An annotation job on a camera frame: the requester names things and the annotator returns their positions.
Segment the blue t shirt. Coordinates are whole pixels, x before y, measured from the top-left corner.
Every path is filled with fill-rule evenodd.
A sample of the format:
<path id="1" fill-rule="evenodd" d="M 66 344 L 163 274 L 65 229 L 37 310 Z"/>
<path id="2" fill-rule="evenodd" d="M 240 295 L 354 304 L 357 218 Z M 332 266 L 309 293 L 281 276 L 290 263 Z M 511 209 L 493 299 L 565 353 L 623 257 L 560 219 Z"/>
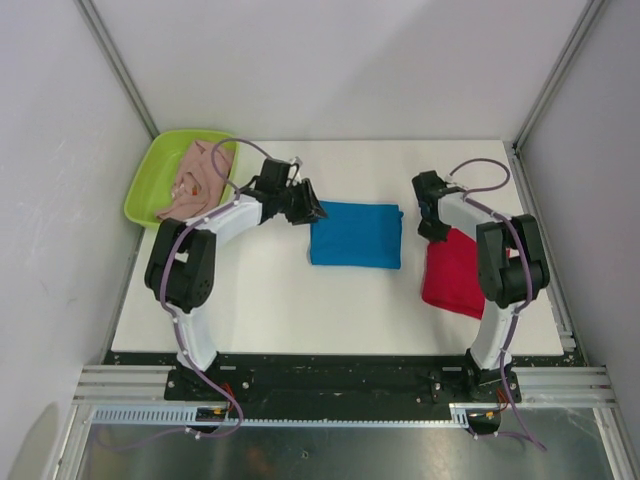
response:
<path id="1" fill-rule="evenodd" d="M 402 221 L 396 204 L 323 201 L 327 217 L 310 228 L 314 266 L 401 268 Z"/>

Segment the red t shirt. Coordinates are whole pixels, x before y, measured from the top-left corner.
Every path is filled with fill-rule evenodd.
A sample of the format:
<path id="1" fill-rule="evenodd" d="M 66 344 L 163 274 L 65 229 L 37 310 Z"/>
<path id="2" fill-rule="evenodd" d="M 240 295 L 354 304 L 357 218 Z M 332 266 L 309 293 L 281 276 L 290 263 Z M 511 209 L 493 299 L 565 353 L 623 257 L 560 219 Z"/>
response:
<path id="1" fill-rule="evenodd" d="M 498 279 L 489 263 L 478 263 L 476 242 L 452 228 L 444 242 L 429 242 L 421 291 L 422 300 L 439 309 L 480 321 L 504 320 L 508 311 L 489 301 L 482 287 Z"/>

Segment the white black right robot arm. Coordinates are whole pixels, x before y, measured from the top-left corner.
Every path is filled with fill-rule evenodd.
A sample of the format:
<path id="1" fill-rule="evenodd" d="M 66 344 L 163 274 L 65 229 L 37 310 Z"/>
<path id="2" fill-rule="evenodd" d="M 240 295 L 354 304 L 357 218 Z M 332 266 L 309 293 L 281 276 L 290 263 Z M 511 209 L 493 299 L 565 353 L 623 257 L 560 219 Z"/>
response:
<path id="1" fill-rule="evenodd" d="M 430 245 L 458 231 L 475 244 L 476 278 L 485 299 L 475 340 L 467 350 L 474 368 L 461 376 L 463 393 L 484 401 L 497 389 L 492 371 L 510 362 L 509 347 L 519 317 L 550 282 L 550 271 L 535 217 L 508 217 L 471 197 L 434 171 L 412 179 L 420 210 L 418 234 Z"/>

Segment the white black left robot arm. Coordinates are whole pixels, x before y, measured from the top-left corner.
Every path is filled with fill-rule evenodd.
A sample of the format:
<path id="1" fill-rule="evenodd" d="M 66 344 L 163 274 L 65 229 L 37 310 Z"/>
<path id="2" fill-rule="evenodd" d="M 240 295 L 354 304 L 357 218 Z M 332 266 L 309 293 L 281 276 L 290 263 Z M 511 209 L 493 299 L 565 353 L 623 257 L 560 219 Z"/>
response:
<path id="1" fill-rule="evenodd" d="M 205 319 L 205 305 L 214 288 L 219 247 L 277 215 L 294 225 L 328 217 L 309 179 L 300 175 L 302 162 L 267 158 L 248 184 L 233 188 L 231 199 L 187 220 L 161 222 L 144 275 L 145 286 L 174 326 L 178 357 L 192 368 L 186 387 L 197 398 L 214 397 L 221 376 L 209 368 L 218 354 Z"/>

